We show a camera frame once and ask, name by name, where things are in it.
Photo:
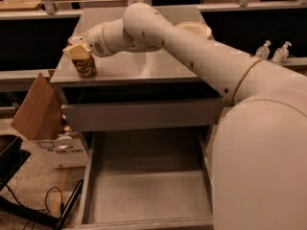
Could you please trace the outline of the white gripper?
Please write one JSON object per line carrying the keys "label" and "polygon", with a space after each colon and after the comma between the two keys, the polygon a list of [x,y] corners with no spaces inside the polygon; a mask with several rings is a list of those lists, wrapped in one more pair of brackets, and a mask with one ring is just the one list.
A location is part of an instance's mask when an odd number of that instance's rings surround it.
{"label": "white gripper", "polygon": [[[92,29],[81,33],[85,37],[89,48],[99,58],[105,58],[112,55],[104,39],[105,23],[96,25]],[[88,59],[91,53],[88,52],[82,43],[70,45],[63,49],[64,54],[70,59]]]}

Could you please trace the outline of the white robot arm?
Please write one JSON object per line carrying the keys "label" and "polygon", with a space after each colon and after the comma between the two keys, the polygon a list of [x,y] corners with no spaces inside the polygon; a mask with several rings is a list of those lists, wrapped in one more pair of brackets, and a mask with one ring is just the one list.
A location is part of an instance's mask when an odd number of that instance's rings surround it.
{"label": "white robot arm", "polygon": [[176,26],[135,3],[63,52],[161,48],[233,104],[213,141],[215,230],[307,230],[307,77]]}

